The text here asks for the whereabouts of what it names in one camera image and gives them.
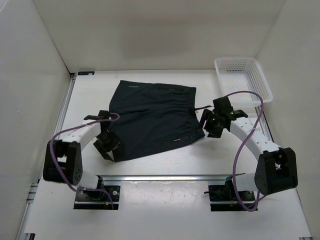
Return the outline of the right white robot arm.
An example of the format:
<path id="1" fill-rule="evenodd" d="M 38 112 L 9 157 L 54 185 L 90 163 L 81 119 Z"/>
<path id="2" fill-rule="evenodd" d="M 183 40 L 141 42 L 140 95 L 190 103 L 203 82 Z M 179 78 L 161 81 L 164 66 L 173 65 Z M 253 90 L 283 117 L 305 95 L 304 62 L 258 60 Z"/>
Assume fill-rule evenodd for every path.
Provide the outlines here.
<path id="1" fill-rule="evenodd" d="M 213 101 L 197 118 L 195 98 L 178 96 L 159 100 L 112 100 L 109 110 L 117 114 L 112 130 L 120 137 L 116 162 L 159 156 L 191 145 L 203 137 L 220 138 L 223 130 L 237 136 L 257 159 L 254 173 L 233 173 L 224 193 L 230 200 L 243 191 L 265 196 L 295 188 L 298 184 L 296 155 L 291 148 L 269 142 L 242 109 L 234 109 L 227 96 Z"/>

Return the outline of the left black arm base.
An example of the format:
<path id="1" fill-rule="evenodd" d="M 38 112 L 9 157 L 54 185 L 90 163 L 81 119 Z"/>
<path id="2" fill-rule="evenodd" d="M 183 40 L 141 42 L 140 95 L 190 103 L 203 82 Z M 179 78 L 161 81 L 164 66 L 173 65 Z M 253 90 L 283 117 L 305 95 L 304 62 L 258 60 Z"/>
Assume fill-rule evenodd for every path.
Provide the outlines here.
<path id="1" fill-rule="evenodd" d="M 76 193 L 73 208 L 75 210 L 110 210 L 119 209 L 121 186 L 115 183 L 99 182 L 104 191 L 83 190 Z"/>

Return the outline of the dark navy shorts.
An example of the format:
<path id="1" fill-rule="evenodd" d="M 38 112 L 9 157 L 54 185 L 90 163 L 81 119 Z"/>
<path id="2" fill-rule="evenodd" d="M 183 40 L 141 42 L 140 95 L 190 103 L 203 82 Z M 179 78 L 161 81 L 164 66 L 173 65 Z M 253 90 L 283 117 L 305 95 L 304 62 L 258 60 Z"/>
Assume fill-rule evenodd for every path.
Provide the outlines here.
<path id="1" fill-rule="evenodd" d="M 109 130 L 122 140 L 124 160 L 175 150 L 205 137 L 195 113 L 196 88 L 121 80 L 109 103 L 120 118 Z"/>

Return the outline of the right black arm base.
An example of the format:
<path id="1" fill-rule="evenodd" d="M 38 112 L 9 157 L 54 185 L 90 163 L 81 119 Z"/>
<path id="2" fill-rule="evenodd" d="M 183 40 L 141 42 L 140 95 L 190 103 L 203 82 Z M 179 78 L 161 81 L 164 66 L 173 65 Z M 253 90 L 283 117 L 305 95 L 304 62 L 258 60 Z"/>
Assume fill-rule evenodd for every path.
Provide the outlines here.
<path id="1" fill-rule="evenodd" d="M 236 197 L 231 176 L 228 176 L 223 184 L 209 185 L 204 194 L 209 196 L 211 212 L 241 212 L 245 210 Z M 247 208 L 252 209 L 255 206 L 256 197 L 253 191 L 240 191 L 238 194 Z"/>

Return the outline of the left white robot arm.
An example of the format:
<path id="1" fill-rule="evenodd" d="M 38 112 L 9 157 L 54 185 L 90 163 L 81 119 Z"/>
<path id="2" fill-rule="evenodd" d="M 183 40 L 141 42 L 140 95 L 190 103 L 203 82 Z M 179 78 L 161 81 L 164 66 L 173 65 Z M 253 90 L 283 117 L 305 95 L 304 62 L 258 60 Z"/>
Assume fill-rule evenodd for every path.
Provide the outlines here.
<path id="1" fill-rule="evenodd" d="M 105 160 L 112 160 L 110 152 L 121 146 L 120 138 L 108 131 L 111 120 L 84 120 L 82 125 L 65 129 L 47 144 L 43 179 L 65 183 L 73 191 L 84 190 L 93 200 L 105 194 L 99 176 L 83 170 L 82 150 L 93 140 L 94 147 Z"/>

